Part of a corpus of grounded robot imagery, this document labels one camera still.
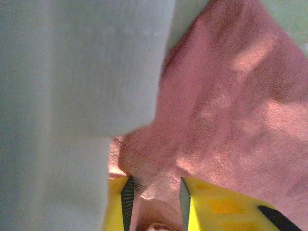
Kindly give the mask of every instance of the yellow tool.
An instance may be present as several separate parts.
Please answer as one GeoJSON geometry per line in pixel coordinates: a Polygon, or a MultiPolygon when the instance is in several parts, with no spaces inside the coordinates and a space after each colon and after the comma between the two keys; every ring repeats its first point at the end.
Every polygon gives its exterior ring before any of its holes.
{"type": "MultiPolygon", "coordinates": [[[[129,231],[133,177],[109,181],[103,231],[129,231]]],[[[301,231],[272,205],[196,178],[182,178],[184,231],[301,231]]]]}

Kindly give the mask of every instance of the white sleeve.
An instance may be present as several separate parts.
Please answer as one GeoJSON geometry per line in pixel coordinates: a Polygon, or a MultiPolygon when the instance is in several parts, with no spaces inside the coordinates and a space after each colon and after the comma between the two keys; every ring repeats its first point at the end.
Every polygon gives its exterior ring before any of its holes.
{"type": "Polygon", "coordinates": [[[174,2],[2,4],[0,230],[101,229],[109,137],[154,117],[174,2]]]}

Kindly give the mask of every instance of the black strip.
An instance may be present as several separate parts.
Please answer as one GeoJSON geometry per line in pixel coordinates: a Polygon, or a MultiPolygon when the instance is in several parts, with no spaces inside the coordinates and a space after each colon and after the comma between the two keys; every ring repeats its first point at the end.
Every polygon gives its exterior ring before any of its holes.
{"type": "Polygon", "coordinates": [[[281,212],[260,205],[258,209],[280,230],[280,231],[301,231],[295,224],[293,224],[281,212]]]}
{"type": "Polygon", "coordinates": [[[134,203],[134,178],[130,177],[126,182],[122,192],[122,216],[123,216],[123,225],[124,231],[129,231],[131,213],[133,210],[134,203]]]}
{"type": "Polygon", "coordinates": [[[188,230],[189,211],[191,206],[191,196],[183,178],[180,184],[180,203],[182,211],[183,230],[188,230]]]}

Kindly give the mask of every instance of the pink fabric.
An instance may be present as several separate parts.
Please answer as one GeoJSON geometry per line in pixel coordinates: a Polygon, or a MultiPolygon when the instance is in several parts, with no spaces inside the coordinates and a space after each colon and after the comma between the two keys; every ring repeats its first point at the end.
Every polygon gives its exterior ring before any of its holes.
{"type": "Polygon", "coordinates": [[[111,143],[131,230],[182,230],[180,177],[274,204],[308,230],[308,60],[257,0],[212,0],[166,61],[154,122],[111,143]]]}

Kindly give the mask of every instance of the pink towel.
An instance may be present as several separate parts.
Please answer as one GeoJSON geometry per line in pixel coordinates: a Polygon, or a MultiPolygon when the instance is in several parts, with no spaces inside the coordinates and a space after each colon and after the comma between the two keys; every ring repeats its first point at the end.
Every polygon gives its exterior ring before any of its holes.
{"type": "Polygon", "coordinates": [[[308,230],[308,60],[257,0],[212,0],[166,61],[154,122],[111,143],[131,230],[182,230],[180,177],[274,204],[308,230]]]}

